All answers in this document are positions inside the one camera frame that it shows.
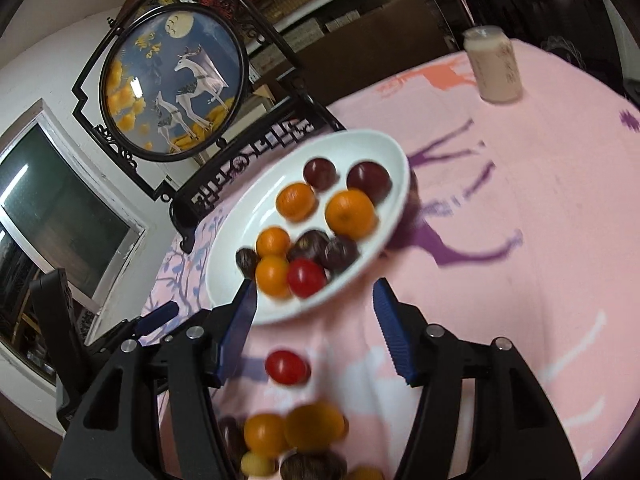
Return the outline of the small orange tomato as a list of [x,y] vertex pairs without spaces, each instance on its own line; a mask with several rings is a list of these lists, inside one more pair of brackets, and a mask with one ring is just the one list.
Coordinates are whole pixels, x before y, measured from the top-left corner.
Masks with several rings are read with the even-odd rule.
[[256,266],[255,280],[261,292],[269,297],[283,299],[291,296],[288,287],[288,260],[269,255]]

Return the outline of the red cherry tomato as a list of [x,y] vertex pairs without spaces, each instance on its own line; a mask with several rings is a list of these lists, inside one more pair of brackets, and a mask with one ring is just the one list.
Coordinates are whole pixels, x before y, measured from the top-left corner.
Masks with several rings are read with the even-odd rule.
[[321,266],[304,258],[293,260],[288,266],[288,288],[298,298],[308,298],[321,290],[328,279]]
[[310,366],[305,359],[290,350],[276,350],[265,359],[267,375],[282,386],[297,386],[310,376]]

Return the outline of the small orange kumquat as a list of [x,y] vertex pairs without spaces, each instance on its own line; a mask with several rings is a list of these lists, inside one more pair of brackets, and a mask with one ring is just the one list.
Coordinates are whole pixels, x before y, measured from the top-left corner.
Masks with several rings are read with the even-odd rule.
[[280,226],[270,226],[259,233],[255,249],[260,258],[276,256],[285,258],[291,247],[291,237]]

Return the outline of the round deer painting screen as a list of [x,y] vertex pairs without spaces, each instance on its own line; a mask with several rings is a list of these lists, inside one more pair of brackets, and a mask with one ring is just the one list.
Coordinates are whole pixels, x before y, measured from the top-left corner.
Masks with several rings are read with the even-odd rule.
[[167,203],[174,186],[149,184],[138,163],[181,162],[222,138],[250,85],[241,23],[300,61],[250,0],[224,0],[224,12],[179,1],[140,14],[147,1],[122,12],[90,55],[72,88],[73,116],[144,195]]

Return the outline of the dark carved wooden chair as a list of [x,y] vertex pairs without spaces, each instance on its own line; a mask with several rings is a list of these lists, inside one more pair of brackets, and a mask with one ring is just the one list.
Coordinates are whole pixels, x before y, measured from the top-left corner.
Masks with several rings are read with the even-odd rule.
[[287,98],[242,130],[224,148],[178,189],[169,204],[169,217],[180,236],[180,249],[192,252],[198,225],[229,188],[241,182],[258,159],[318,136],[323,131],[341,131],[343,124],[322,104],[301,98]]

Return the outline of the small dark purple plum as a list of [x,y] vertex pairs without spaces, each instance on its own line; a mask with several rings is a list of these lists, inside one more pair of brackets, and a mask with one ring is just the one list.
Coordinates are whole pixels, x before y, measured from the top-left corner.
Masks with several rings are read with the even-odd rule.
[[348,237],[334,236],[324,248],[321,263],[331,274],[343,273],[360,256],[358,245]]

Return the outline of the large orange tangerine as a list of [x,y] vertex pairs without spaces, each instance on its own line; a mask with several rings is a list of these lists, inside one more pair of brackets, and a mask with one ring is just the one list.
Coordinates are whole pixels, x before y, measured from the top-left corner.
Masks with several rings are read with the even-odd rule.
[[378,214],[370,198],[356,188],[334,194],[324,208],[324,218],[336,235],[362,240],[378,225]]

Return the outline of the window with white frame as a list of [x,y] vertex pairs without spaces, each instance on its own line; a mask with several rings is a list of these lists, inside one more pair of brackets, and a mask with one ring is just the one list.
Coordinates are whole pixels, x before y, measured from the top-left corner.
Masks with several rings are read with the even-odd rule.
[[92,312],[144,234],[43,100],[1,135],[1,223],[40,270],[64,269]]

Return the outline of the beige drink can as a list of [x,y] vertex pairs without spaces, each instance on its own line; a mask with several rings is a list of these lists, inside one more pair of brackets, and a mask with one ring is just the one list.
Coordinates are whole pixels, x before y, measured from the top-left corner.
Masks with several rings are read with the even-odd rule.
[[523,85],[511,39],[498,26],[476,26],[463,33],[480,97],[492,104],[521,99]]

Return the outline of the small dark cherry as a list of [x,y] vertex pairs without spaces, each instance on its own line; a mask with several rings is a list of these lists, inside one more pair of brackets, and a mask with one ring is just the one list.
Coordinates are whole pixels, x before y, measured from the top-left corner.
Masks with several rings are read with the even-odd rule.
[[236,266],[239,268],[244,278],[248,278],[249,280],[254,280],[259,261],[260,257],[253,248],[241,247],[235,253]]

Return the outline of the small orange tangerine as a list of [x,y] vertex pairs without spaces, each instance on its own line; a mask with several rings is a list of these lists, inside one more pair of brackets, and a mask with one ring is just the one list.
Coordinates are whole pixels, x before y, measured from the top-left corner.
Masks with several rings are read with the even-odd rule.
[[278,213],[289,222],[301,222],[314,213],[318,200],[306,182],[294,182],[282,188],[276,198]]

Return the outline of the tan longan fruit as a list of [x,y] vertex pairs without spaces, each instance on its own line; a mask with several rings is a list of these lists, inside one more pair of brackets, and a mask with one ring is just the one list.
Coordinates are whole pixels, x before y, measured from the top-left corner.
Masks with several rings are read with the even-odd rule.
[[381,469],[373,466],[361,465],[350,470],[344,480],[385,480]]
[[267,478],[272,477],[278,471],[279,464],[273,458],[247,452],[241,458],[240,468],[242,474],[247,478]]

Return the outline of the large dark red plum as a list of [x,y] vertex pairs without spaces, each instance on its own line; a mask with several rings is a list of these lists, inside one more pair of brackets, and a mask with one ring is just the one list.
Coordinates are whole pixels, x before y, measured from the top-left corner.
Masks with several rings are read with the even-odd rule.
[[359,190],[375,205],[386,199],[393,186],[387,170],[373,160],[357,162],[349,169],[346,185],[351,190]]

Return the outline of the yellow orange tomato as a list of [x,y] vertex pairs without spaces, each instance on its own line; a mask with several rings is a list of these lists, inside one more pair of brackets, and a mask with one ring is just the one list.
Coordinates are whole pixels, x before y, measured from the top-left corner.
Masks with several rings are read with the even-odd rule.
[[327,450],[348,434],[348,421],[334,404],[318,401],[299,405],[284,419],[284,435],[291,448],[302,452]]

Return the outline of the dark elongated water chestnut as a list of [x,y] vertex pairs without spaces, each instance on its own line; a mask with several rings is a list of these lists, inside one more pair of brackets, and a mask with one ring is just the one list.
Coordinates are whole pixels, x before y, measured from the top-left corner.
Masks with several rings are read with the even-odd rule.
[[244,440],[243,426],[233,417],[226,416],[218,420],[224,447],[235,467],[239,467],[248,448]]

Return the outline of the large dark water chestnut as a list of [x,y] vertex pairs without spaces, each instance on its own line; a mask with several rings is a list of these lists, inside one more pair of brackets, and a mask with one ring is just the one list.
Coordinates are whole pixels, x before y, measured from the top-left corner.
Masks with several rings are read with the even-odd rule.
[[332,451],[296,452],[280,465],[282,480],[341,480],[346,474],[346,460]]

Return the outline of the white oval plate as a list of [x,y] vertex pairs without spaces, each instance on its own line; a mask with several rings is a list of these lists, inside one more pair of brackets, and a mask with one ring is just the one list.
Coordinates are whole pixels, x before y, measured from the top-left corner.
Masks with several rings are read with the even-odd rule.
[[[309,218],[289,222],[277,212],[277,195],[282,188],[302,180],[306,162],[316,157],[333,162],[337,182],[318,196],[318,206]],[[294,318],[325,304],[360,278],[394,234],[405,208],[410,184],[408,158],[399,143],[385,133],[367,129],[329,133],[298,144],[245,191],[221,223],[209,249],[205,286],[212,305],[220,307],[232,300],[243,281],[243,274],[235,263],[235,253],[242,247],[254,245],[262,230],[280,226],[293,240],[310,229],[327,231],[329,226],[324,218],[326,204],[333,194],[346,188],[348,170],[363,160],[383,166],[390,175],[392,188],[385,200],[376,206],[378,225],[372,234],[358,243],[360,257],[344,273],[307,299],[277,299],[258,292],[254,323],[265,325]]]

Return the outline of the pink patterned tablecloth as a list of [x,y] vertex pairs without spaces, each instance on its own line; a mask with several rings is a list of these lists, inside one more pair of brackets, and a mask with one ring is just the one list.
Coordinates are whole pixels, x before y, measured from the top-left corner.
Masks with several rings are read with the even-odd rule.
[[[416,176],[404,220],[343,295],[255,328],[244,372],[214,395],[241,417],[324,399],[350,430],[349,466],[391,477],[420,393],[395,373],[372,308],[396,296],[457,337],[509,338],[592,471],[639,400],[639,111],[556,56],[514,47],[525,93],[485,103],[464,54],[407,70],[333,104],[352,129],[392,136]],[[310,376],[282,386],[265,359],[290,350]]]

